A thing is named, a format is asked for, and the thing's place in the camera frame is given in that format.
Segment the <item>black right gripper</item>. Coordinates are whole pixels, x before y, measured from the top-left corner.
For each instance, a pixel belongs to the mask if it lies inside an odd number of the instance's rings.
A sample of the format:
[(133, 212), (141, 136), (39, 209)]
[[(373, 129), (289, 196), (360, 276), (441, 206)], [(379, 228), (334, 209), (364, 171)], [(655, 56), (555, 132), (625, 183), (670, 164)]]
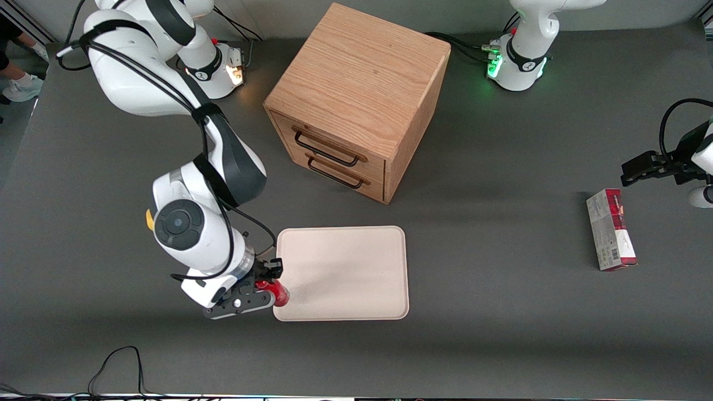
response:
[(239, 294), (255, 294), (264, 290), (268, 283), (280, 279), (284, 271), (283, 261), (274, 258), (270, 261), (256, 259), (246, 276), (238, 282)]

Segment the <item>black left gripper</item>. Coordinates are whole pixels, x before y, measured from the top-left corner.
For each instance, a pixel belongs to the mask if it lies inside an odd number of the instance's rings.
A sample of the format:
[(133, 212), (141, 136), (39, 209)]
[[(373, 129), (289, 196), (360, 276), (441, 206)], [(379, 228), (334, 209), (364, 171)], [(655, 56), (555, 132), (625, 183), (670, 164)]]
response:
[[(675, 183), (711, 180), (711, 123), (705, 122), (684, 134), (673, 151)], [(628, 187), (652, 178), (665, 178), (666, 158), (654, 150), (645, 151), (622, 165), (621, 185)]]

